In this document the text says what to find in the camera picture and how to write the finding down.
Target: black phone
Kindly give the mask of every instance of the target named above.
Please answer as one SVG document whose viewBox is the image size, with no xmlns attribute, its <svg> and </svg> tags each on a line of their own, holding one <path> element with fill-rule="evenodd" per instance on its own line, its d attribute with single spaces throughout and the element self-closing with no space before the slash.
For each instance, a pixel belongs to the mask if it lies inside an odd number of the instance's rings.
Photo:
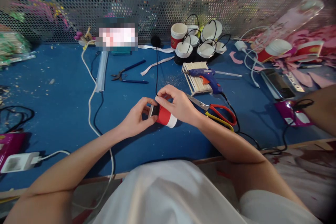
<svg viewBox="0 0 336 224">
<path fill-rule="evenodd" d="M 295 97 L 293 91 L 274 69 L 265 69 L 260 73 L 280 98 L 289 99 Z"/>
</svg>

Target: clear plastic bottle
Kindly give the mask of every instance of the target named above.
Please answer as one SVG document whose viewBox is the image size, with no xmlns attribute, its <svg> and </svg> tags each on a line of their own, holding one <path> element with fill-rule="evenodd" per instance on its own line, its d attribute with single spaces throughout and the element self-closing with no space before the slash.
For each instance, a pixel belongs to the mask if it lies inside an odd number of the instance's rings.
<svg viewBox="0 0 336 224">
<path fill-rule="evenodd" d="M 321 0 L 303 0 L 296 7 L 289 9 L 278 21 L 269 27 L 251 45 L 259 53 L 275 39 L 285 39 L 292 32 L 306 24 L 324 8 Z"/>
</svg>

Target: red scissors handle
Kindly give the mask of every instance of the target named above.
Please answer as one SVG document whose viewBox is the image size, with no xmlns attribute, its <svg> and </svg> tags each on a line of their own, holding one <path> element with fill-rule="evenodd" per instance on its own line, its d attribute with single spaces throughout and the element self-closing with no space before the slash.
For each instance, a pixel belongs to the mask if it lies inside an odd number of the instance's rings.
<svg viewBox="0 0 336 224">
<path fill-rule="evenodd" d="M 231 115 L 231 117 L 232 117 L 233 122 L 228 121 L 228 120 L 227 120 L 224 116 L 222 116 L 222 114 L 219 113 L 219 112 L 217 111 L 217 109 L 215 109 L 215 108 L 224 109 L 224 110 L 226 110 L 227 112 L 229 112 L 230 115 Z M 231 126 L 235 126 L 235 125 L 237 124 L 237 119 L 236 119 L 234 113 L 233 113 L 229 108 L 227 108 L 227 107 L 225 107 L 225 106 L 223 106 L 223 105 L 210 104 L 210 109 L 211 109 L 212 111 L 214 111 L 214 112 L 216 113 L 216 115 L 219 116 L 220 119 L 222 119 L 223 121 L 227 122 L 227 123 L 230 124 Z"/>
</svg>

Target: hand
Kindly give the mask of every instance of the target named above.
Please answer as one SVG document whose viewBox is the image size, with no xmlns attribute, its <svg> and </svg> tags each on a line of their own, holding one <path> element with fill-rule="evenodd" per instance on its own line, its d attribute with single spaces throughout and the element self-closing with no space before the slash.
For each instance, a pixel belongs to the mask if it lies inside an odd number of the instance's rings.
<svg viewBox="0 0 336 224">
<path fill-rule="evenodd" d="M 164 86 L 155 100 L 177 119 L 196 126 L 197 119 L 202 115 L 191 103 L 186 94 L 172 85 Z"/>
<path fill-rule="evenodd" d="M 124 139 L 138 135 L 156 122 L 158 119 L 158 116 L 156 115 L 149 117 L 147 120 L 142 120 L 142 114 L 148 115 L 149 113 L 150 108 L 147 105 L 148 103 L 157 105 L 153 99 L 142 97 L 141 100 L 138 101 L 138 103 L 131 109 L 121 124 L 118 125 Z"/>
</svg>

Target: blue tabletop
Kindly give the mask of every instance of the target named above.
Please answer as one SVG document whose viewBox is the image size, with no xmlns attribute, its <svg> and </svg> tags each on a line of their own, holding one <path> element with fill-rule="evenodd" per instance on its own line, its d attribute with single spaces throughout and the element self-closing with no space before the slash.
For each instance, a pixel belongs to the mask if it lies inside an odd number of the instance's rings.
<svg viewBox="0 0 336 224">
<path fill-rule="evenodd" d="M 45 151 L 45 155 L 57 150 L 73 152 L 96 138 L 87 122 L 88 99 L 94 83 L 81 60 L 82 47 L 78 44 L 57 44 L 52 49 L 51 45 L 45 44 L 36 51 L 38 53 L 35 59 L 17 63 L 0 72 L 0 85 L 10 87 L 7 99 L 4 99 L 5 105 L 22 105 L 36 112 L 35 117 L 24 126 L 25 131 L 31 133 L 25 152 Z M 227 52 L 209 64 L 209 67 L 243 75 L 242 78 L 216 76 L 237 113 L 241 131 L 253 136 L 263 148 L 283 145 L 281 134 L 285 123 L 273 105 L 271 93 L 259 74 L 255 74 L 255 80 L 260 88 L 254 86 L 250 71 L 244 65 L 232 62 L 229 57 L 231 51 L 236 51 L 232 42 L 227 45 Z M 92 63 L 94 76 L 99 63 L 99 56 L 95 55 L 95 48 L 88 48 L 84 55 L 89 67 Z M 170 56 L 173 53 L 160 53 L 161 59 Z M 236 53 L 237 58 L 243 59 L 243 56 L 243 53 Z M 111 81 L 111 74 L 117 74 L 121 69 L 142 59 L 147 62 L 127 71 L 127 78 L 145 80 L 149 84 Z M 156 52 L 152 49 L 139 49 L 129 56 L 109 56 L 105 91 L 96 93 L 91 103 L 92 120 L 99 110 L 95 123 L 101 132 L 105 133 L 117 126 L 141 97 L 155 97 L 156 68 L 152 68 L 143 77 L 140 75 L 140 72 L 155 62 Z M 158 78 L 158 88 L 171 84 L 190 93 L 181 66 L 173 60 L 159 65 Z M 55 79 L 54 84 L 49 84 L 52 79 Z M 206 104 L 227 106 L 221 96 L 202 94 L 197 99 Z M 9 123 L 14 124 L 15 118 L 10 119 Z M 328 134 L 315 126 L 290 128 L 286 134 L 288 144 L 328 137 Z M 115 173 L 127 172 L 152 161 L 178 158 L 198 160 L 220 155 L 199 130 L 188 124 L 173 129 L 155 124 L 139 136 L 117 144 L 112 152 Z M 0 191 L 29 187 L 38 176 L 63 157 L 63 154 L 58 154 L 31 170 L 1 175 Z M 111 162 L 107 153 L 87 177 L 106 176 L 110 173 Z"/>
</svg>

